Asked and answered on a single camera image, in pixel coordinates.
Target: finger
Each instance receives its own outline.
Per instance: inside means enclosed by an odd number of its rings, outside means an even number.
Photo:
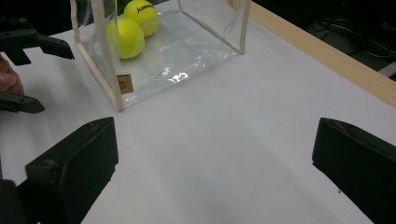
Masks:
[[[18,75],[18,73],[16,73],[16,72],[12,69],[12,67],[9,67],[8,72],[9,72],[11,75],[14,75],[14,77],[17,79],[17,81],[16,81],[17,87],[15,87],[15,88],[16,88],[15,93],[17,93],[17,94],[23,94],[23,85],[22,85],[21,78],[20,78],[20,76]]]
[[[10,93],[15,93],[15,94],[19,94],[19,95],[23,95],[23,86],[20,85],[19,83],[16,83],[12,86],[10,86],[6,92],[10,92]]]
[[[17,78],[9,73],[0,72],[0,91],[7,91],[17,83]]]
[[[0,54],[0,72],[8,72],[9,62]]]

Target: desk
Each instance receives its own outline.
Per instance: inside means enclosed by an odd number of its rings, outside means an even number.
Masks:
[[[74,61],[27,50],[33,63],[16,70],[47,109],[0,112],[4,178],[20,184],[26,163],[111,116],[120,163],[83,223],[372,223],[311,154],[322,117],[396,145],[394,84],[255,4],[251,13],[245,55],[120,113],[72,33],[57,37]]]

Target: clear plastic box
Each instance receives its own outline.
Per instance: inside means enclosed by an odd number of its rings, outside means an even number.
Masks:
[[[75,43],[118,111],[245,52],[251,0],[148,0],[159,26],[131,59],[107,33],[131,0],[70,1]]]

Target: table surface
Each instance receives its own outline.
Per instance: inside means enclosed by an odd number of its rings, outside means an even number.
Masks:
[[[38,114],[0,112],[5,179],[84,123],[113,117],[120,163],[83,223],[372,223],[313,165],[320,118],[396,145],[395,85],[252,5],[247,52],[115,111],[74,61],[28,49]]]

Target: white table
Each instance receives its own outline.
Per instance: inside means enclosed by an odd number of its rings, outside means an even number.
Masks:
[[[26,50],[44,112],[0,112],[5,179],[89,121],[114,117],[120,163],[83,223],[372,223],[312,165],[319,118],[396,145],[395,108],[255,21],[247,53],[118,113],[76,59]]]

